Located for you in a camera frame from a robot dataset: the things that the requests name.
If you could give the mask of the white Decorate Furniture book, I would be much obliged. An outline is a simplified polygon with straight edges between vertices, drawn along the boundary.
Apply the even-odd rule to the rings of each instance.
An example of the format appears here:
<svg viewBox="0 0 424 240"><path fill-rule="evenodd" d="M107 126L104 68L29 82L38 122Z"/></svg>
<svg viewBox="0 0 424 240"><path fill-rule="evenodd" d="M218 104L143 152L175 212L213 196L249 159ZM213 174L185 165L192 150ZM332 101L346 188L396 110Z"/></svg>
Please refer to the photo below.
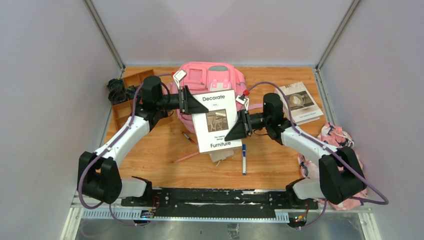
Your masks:
<svg viewBox="0 0 424 240"><path fill-rule="evenodd" d="M242 141L225 140L226 135L237 121L235 91L222 90L194 95L206 113L192 114L192 122L201 154L233 150L242 147Z"/></svg>

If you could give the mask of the pink school backpack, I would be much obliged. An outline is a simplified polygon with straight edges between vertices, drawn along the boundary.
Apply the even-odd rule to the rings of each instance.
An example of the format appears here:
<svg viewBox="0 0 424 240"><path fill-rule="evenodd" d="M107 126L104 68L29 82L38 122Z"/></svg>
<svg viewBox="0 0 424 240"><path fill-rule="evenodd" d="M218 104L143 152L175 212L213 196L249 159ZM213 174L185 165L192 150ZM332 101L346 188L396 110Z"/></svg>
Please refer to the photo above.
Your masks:
<svg viewBox="0 0 424 240"><path fill-rule="evenodd" d="M244 96L244 100L236 101L237 110L246 107L249 93L245 76L233 65L192 61L183 64L179 70L186 73L185 77L179 81L179 86L188 86L191 94L234 90L237 99Z"/></svg>

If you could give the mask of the white coffee cover book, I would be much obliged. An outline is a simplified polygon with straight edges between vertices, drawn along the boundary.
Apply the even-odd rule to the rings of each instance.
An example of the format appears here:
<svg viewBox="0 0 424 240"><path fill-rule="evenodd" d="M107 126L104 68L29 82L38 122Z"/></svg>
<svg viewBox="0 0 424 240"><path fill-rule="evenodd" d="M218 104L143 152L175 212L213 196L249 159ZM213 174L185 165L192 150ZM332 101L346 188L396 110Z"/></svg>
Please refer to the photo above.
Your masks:
<svg viewBox="0 0 424 240"><path fill-rule="evenodd" d="M319 120L324 115L303 82L281 86L280 89L288 100L292 121L296 125Z"/></svg>

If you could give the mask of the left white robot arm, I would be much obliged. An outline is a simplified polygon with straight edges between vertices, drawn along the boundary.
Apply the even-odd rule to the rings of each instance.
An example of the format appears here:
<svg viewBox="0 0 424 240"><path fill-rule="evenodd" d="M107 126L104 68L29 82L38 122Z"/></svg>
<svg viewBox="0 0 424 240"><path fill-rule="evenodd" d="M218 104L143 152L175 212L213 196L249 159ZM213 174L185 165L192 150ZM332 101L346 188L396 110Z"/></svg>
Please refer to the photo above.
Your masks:
<svg viewBox="0 0 424 240"><path fill-rule="evenodd" d="M152 203L152 183L141 177L122 178L119 167L135 144L166 118L170 110L186 115L209 111L188 86L171 94L159 76L146 77L135 92L132 112L124 126L96 151L85 151L79 157L77 192L83 207L95 209L128 197L133 197L142 207Z"/></svg>

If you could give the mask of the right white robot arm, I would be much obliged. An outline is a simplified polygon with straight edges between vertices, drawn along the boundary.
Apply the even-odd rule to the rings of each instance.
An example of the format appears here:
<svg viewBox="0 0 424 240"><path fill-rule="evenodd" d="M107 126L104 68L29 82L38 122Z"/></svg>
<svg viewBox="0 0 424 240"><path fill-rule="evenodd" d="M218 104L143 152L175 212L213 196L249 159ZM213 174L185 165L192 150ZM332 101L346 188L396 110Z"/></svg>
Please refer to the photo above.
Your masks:
<svg viewBox="0 0 424 240"><path fill-rule="evenodd" d="M330 145L294 125L284 117L283 102L276 93L264 95L262 109L254 114L239 110L235 125L224 139L241 140L265 129L272 140L296 150L318 167L318 178L301 178L286 186L285 201L290 208L298 209L306 199L326 199L336 205L367 188L352 148Z"/></svg>

